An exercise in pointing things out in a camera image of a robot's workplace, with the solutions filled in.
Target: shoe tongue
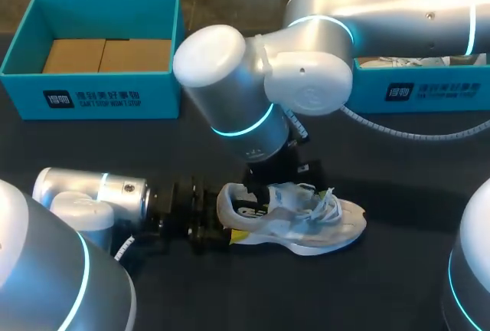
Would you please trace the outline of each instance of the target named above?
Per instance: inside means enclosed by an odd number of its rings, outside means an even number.
[[[301,212],[305,208],[305,197],[299,195],[295,189],[281,188],[271,185],[269,187],[269,210],[281,207],[288,211]]]

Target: cardboard box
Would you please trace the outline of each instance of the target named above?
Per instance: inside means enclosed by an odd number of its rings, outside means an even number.
[[[108,40],[99,72],[167,72],[170,40]]]
[[[490,110],[490,66],[352,68],[356,113]]]
[[[105,39],[54,40],[43,73],[97,73]]]
[[[0,81],[24,120],[173,119],[184,36],[180,0],[31,0]],[[100,73],[100,44],[121,39],[125,57],[108,51]]]

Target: metal cylinder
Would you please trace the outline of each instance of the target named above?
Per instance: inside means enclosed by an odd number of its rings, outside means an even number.
[[[263,89],[263,68],[253,41],[229,26],[190,36],[174,58],[174,72],[211,128],[246,162],[260,162],[287,142],[281,107]]]
[[[0,329],[130,331],[132,281],[116,260],[0,181]]]
[[[469,55],[490,45],[488,0],[289,0],[284,27],[307,18],[344,24],[354,57]]]
[[[141,227],[148,211],[150,190],[146,179],[46,168],[36,179],[32,198],[50,209],[61,192],[80,192],[95,201],[107,202],[114,210],[116,222],[127,221],[134,228]]]
[[[490,328],[490,293],[469,266],[458,236],[449,257],[443,288],[443,315],[451,330]]]

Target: box logo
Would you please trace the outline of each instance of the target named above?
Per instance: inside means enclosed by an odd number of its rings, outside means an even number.
[[[75,107],[70,94],[66,90],[43,91],[43,94],[46,97],[47,105],[51,109],[69,109]]]
[[[412,94],[413,84],[390,84],[385,101],[408,101]]]

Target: shoe sole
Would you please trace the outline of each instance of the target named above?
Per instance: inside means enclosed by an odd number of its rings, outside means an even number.
[[[299,256],[318,256],[320,254],[327,254],[333,251],[337,251],[343,247],[347,247],[349,244],[354,243],[361,236],[361,234],[362,232],[348,241],[344,241],[328,247],[305,247],[302,245],[291,243],[282,238],[253,233],[249,233],[246,238],[236,242],[235,244],[257,245],[264,243],[274,243],[288,248],[291,252],[293,252],[294,254],[298,254]]]

